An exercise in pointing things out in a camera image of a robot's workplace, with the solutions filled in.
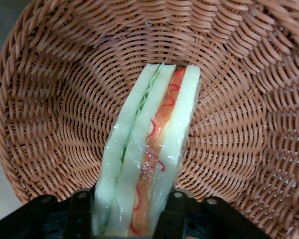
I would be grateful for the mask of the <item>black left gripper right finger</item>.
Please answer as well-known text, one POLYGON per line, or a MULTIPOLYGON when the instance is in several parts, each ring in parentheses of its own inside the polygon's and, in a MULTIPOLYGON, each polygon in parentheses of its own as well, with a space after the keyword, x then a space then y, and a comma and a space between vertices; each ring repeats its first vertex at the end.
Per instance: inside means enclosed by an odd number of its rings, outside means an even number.
POLYGON ((187 190, 172 189, 153 239, 268 239, 270 236, 219 197, 201 202, 187 190))

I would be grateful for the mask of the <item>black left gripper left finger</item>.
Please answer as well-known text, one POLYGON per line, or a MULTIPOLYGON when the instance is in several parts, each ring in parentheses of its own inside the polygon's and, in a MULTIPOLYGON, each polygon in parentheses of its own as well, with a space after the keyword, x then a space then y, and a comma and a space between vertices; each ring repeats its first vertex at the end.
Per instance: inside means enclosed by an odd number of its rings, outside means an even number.
POLYGON ((0 239, 91 239, 92 206, 91 189, 62 202, 38 196, 0 220, 0 239))

